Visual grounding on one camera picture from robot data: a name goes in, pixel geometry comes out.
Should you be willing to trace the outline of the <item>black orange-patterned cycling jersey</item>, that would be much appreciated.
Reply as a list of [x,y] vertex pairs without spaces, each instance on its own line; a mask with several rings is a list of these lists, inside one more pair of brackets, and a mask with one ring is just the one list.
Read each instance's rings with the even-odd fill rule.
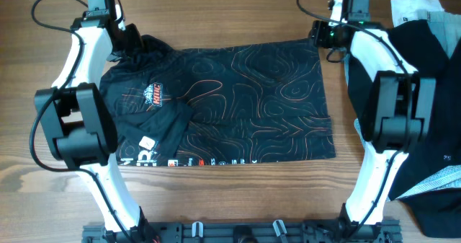
[[318,50],[306,39],[176,50],[151,37],[100,92],[117,163],[199,167],[330,159],[332,120]]

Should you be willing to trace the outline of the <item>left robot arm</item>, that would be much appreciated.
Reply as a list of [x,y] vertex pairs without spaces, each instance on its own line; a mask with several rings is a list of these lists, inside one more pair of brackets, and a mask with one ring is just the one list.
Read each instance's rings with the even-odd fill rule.
[[35,94],[30,153],[39,167],[84,181],[104,217],[101,242],[147,242],[151,231],[118,168],[116,127],[99,93],[105,63],[143,44],[135,26],[124,25],[120,0],[83,5],[66,29],[72,46],[60,76]]

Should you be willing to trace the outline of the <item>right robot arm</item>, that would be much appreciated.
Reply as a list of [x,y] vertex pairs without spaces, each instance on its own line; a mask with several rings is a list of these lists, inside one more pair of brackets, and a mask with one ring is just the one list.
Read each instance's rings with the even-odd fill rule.
[[314,46],[345,50],[365,69],[372,85],[358,113],[364,160],[357,183],[341,209],[343,238],[373,237],[402,163],[426,138],[436,81],[419,75],[371,22],[370,0],[330,0],[331,17],[317,16],[310,32]]

